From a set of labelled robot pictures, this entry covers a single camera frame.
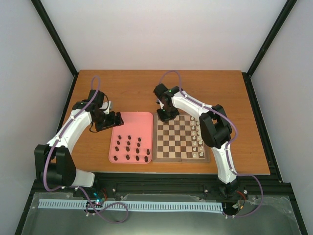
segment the gray floor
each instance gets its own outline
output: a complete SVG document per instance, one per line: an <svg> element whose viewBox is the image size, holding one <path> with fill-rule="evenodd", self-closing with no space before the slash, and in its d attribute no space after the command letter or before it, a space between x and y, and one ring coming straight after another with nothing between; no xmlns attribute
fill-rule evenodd
<svg viewBox="0 0 313 235"><path fill-rule="evenodd" d="M98 216L86 217L83 210L36 209L34 202L24 235L297 235L300 234L291 205L286 198L267 198L255 214L241 219L225 219L204 212L130 212L122 224L108 224ZM246 202L242 214L256 206ZM122 211L106 211L104 216L119 220Z"/></svg>

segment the pink tray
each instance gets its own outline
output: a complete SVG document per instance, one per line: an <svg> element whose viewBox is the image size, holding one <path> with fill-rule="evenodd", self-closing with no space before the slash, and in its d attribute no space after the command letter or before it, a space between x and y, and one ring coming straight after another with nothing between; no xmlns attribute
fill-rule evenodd
<svg viewBox="0 0 313 235"><path fill-rule="evenodd" d="M133 164L146 164L152 159L152 131L153 131L153 115L147 112L121 112L124 120L124 125L114 127L112 130L109 160L111 163L133 163Z"/></svg>

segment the wooden table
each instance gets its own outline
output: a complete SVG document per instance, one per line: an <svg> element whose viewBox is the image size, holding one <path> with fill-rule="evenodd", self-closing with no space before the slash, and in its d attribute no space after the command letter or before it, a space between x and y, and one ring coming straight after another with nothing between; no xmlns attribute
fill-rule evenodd
<svg viewBox="0 0 313 235"><path fill-rule="evenodd" d="M72 106L88 97L90 81L95 75L100 76L100 90L113 101L114 111L155 113L159 106L155 102L153 89L165 72L165 70L81 70L65 121ZM231 145L236 170L239 173L269 174L241 72L186 70L180 73L184 90L204 103L221 104L227 116L236 125L239 136ZM169 74L163 83L171 88L178 85L178 78L174 73ZM86 128L72 153L76 167L93 172L217 174L213 154L210 163L113 164L108 159L111 134L112 129L91 133Z"/></svg>

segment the robotic arm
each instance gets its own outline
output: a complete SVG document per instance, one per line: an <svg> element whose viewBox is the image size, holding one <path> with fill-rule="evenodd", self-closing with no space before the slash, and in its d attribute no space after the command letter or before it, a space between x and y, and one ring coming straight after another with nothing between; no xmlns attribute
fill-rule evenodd
<svg viewBox="0 0 313 235"><path fill-rule="evenodd" d="M61 130L46 145L39 144L35 148L35 165L37 179L43 182L44 168L51 148L54 146L52 158L56 162L49 162L46 179L48 184L69 186L91 187L94 174L76 169L71 157L73 148L82 132L90 123L95 124L96 131L123 125L121 113L110 112L112 102L103 103L105 94L98 91L92 102L85 110L82 109L91 101L96 90L91 90L86 100L77 102L71 111L69 119Z"/></svg>
<svg viewBox="0 0 313 235"><path fill-rule="evenodd" d="M161 121L173 120L179 115L178 109L181 109L200 122L202 139L212 149L218 167L218 178L225 184L224 193L227 194L234 191L238 187L236 175L233 173L235 171L234 164L229 150L228 155L233 169L232 171L229 169L225 150L226 144L230 141L231 126L226 120L212 111L208 111L204 106L226 116L224 108L221 105L212 106L202 104L202 102L189 96L185 91L180 92L179 87L169 90L162 83L156 86L154 94L157 96L158 102L161 105L161 109L157 110Z"/></svg>

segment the white wall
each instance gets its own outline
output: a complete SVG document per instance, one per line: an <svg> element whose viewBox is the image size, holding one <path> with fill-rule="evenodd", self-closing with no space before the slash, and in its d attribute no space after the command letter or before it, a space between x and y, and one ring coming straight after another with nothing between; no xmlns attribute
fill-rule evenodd
<svg viewBox="0 0 313 235"><path fill-rule="evenodd" d="M313 234L313 1L298 1L252 77L284 181Z"/></svg>
<svg viewBox="0 0 313 235"><path fill-rule="evenodd" d="M42 0L77 69L247 71L286 0Z"/></svg>
<svg viewBox="0 0 313 235"><path fill-rule="evenodd" d="M72 76L31 1L0 1L0 228L10 235L54 134Z"/></svg>

